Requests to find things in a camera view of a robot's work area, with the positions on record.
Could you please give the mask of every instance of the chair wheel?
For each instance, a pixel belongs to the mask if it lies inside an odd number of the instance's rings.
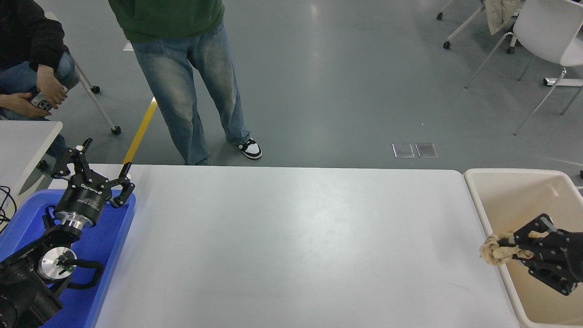
[[[41,160],[38,164],[37,164],[37,169],[44,171],[48,168],[48,163],[46,160]]]

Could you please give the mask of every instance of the sneaker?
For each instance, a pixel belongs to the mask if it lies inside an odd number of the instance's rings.
[[[248,158],[259,159],[262,155],[261,148],[259,147],[257,142],[255,142],[255,140],[253,140],[252,138],[249,138],[247,142],[245,142],[242,145],[239,145],[238,147],[241,150],[241,152],[243,152],[243,155],[247,156]]]

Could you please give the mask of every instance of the hand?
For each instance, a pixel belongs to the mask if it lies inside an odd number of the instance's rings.
[[[38,118],[52,115],[30,103],[32,93],[14,93],[12,95],[0,95],[0,107],[11,110],[22,116]]]
[[[61,83],[55,77],[53,68],[39,65],[37,70],[37,89],[42,92],[48,103],[55,109],[58,104],[62,104],[67,93],[63,90]]]

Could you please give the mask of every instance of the wire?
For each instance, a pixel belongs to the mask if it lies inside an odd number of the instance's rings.
[[[12,195],[10,195],[10,187],[0,186],[0,190],[2,190],[6,194],[6,196],[4,196],[4,199],[2,200],[2,203],[0,204],[0,223],[1,222],[8,223],[8,222],[10,222],[11,218],[9,218],[6,215],[6,211],[4,210],[4,205],[10,199],[12,202],[12,205],[14,205],[14,212],[16,212],[16,209],[17,209],[16,201],[14,200],[14,197],[12,197]],[[7,226],[8,226],[8,224],[4,225],[2,230],[0,230],[0,233],[4,232],[4,230],[6,229]]]

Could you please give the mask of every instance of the beige cloth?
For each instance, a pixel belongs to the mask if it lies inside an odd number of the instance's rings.
[[[501,30],[512,18],[520,0],[484,0],[490,34]]]
[[[518,246],[501,247],[498,244],[498,240],[509,237],[512,237],[512,234],[509,232],[490,235],[480,247],[480,257],[488,264],[499,266],[512,260],[512,255],[515,254],[522,259],[531,259],[534,256],[531,251],[520,249]]]

